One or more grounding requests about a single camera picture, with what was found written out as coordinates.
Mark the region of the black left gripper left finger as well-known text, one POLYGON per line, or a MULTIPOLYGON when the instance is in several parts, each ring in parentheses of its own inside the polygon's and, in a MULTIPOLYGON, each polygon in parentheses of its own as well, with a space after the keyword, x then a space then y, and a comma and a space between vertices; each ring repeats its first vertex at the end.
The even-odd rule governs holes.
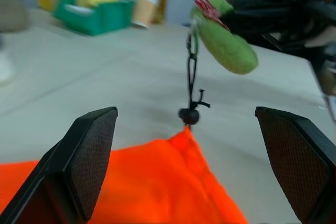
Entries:
POLYGON ((1 213, 1 223, 88 223, 106 176, 116 107, 77 118, 40 159, 1 213))

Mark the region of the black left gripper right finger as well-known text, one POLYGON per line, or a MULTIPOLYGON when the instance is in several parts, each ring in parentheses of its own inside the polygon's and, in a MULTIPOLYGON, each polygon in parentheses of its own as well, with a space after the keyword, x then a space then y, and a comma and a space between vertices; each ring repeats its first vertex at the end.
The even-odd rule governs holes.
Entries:
POLYGON ((335 223, 335 145, 308 118, 256 107, 272 171, 301 223, 335 223))

